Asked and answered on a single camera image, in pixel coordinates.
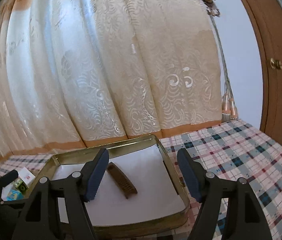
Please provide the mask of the white patterned cardboard box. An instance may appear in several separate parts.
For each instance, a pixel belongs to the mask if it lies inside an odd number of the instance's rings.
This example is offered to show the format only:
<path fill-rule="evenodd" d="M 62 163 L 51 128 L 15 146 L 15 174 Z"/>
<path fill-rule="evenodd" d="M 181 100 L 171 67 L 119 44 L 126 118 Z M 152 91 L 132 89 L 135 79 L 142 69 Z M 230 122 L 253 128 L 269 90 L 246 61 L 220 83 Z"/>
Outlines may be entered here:
<path fill-rule="evenodd" d="M 29 189 L 30 189 L 30 186 L 31 184 L 33 183 L 34 179 L 35 179 L 35 175 L 30 172 L 27 168 L 23 167 L 22 169 L 20 169 L 18 171 L 18 174 L 19 174 L 19 177 L 20 179 L 22 179 L 28 186 L 28 191 L 26 193 L 29 192 Z M 7 201 L 7 195 L 9 193 L 9 191 L 13 189 L 13 190 L 16 190 L 15 186 L 14 186 L 14 181 L 10 184 L 8 184 L 6 187 L 3 187 L 2 189 L 2 193 L 1 193 L 1 198 L 4 200 L 4 201 Z"/>

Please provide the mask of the brown folding comb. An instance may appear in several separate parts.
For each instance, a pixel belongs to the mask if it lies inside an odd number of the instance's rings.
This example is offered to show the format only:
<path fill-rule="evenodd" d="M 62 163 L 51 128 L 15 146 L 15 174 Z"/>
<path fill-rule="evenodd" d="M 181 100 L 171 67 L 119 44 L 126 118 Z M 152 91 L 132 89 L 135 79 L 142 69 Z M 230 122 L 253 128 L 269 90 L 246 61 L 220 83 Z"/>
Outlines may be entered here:
<path fill-rule="evenodd" d="M 117 187 L 119 187 L 121 192 L 124 194 L 126 199 L 138 193 L 133 183 L 115 163 L 110 162 L 106 170 L 116 183 Z"/>

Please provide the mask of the blue printed toy brick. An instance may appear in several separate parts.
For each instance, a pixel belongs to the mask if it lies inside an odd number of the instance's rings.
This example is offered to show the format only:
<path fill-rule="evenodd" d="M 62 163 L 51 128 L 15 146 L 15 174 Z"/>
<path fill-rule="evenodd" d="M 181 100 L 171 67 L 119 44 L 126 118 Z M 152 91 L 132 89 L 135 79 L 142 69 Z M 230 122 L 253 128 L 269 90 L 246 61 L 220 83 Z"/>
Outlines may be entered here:
<path fill-rule="evenodd" d="M 7 195 L 7 201 L 21 200 L 24 196 L 19 190 L 11 189 Z"/>

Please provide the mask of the green cube toy block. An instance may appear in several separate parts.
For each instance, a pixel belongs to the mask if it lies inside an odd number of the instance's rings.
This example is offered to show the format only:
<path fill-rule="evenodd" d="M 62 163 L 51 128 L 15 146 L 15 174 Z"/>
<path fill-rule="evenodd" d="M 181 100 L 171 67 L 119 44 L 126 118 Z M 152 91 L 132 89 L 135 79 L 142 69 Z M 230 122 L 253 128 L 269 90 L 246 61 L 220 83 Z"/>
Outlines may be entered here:
<path fill-rule="evenodd" d="M 28 191 L 27 184 L 20 178 L 18 178 L 14 181 L 14 186 L 23 195 L 25 195 L 26 192 Z"/>

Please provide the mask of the plaid tablecloth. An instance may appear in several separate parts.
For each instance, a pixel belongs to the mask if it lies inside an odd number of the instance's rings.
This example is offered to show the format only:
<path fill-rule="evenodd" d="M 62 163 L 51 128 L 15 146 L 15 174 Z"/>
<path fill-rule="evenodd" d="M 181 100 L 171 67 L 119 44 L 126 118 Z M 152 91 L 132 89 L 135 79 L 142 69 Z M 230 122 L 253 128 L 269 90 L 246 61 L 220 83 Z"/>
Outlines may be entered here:
<path fill-rule="evenodd" d="M 125 198 L 105 173 L 85 207 L 98 238 L 187 239 L 201 204 L 189 194 L 177 163 L 185 149 L 219 181 L 247 180 L 271 239 L 282 239 L 282 146 L 242 120 L 158 139 L 153 134 L 106 144 L 110 161 L 132 181 Z"/>

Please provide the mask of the gold metal tin tray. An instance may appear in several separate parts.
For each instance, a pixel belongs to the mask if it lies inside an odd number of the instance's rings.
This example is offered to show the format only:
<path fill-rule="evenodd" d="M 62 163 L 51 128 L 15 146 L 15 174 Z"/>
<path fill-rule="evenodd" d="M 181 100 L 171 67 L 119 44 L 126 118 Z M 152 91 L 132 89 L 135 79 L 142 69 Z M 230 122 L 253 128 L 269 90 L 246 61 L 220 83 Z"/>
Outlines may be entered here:
<path fill-rule="evenodd" d="M 187 221 L 190 202 L 159 139 L 105 144 L 103 177 L 85 207 L 101 238 L 132 238 L 170 231 Z"/>

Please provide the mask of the cream lace curtain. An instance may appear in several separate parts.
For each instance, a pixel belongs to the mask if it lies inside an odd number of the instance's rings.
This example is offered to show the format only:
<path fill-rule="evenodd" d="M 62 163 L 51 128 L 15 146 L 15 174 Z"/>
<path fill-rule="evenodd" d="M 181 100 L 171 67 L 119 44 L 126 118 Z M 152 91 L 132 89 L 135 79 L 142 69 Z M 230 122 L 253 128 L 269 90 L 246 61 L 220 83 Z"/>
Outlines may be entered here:
<path fill-rule="evenodd" d="M 221 122 L 201 0 L 0 0 L 0 163 Z"/>

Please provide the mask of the brown wooden door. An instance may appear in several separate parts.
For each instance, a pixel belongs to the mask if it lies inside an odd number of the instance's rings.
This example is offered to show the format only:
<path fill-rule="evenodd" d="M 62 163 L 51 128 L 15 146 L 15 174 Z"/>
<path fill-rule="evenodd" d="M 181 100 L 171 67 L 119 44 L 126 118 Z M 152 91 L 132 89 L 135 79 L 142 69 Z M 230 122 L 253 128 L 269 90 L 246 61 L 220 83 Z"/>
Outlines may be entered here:
<path fill-rule="evenodd" d="M 282 145 L 282 7 L 278 0 L 241 0 L 254 29 L 261 59 L 260 130 Z"/>

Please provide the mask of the brass door knob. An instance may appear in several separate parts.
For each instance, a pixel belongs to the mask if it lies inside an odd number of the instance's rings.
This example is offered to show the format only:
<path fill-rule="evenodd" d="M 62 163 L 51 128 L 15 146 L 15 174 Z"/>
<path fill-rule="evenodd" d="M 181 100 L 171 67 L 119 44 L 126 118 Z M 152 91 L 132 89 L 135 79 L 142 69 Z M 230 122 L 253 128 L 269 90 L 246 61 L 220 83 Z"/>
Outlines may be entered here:
<path fill-rule="evenodd" d="M 274 58 L 270 59 L 270 66 L 272 69 L 282 70 L 282 62 L 280 60 L 276 60 Z"/>

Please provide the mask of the bronze curtain hook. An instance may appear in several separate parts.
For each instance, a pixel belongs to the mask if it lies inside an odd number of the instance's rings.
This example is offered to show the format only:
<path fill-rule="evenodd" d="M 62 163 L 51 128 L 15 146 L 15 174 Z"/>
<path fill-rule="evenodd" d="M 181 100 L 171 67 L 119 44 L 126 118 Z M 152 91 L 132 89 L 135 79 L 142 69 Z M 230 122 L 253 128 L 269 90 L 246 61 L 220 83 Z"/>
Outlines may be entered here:
<path fill-rule="evenodd" d="M 213 17 L 219 17 L 220 16 L 220 12 L 219 9 L 217 8 L 216 4 L 215 4 L 215 0 L 202 0 L 203 3 L 206 5 L 207 7 L 207 13 L 208 15 L 211 15 Z"/>

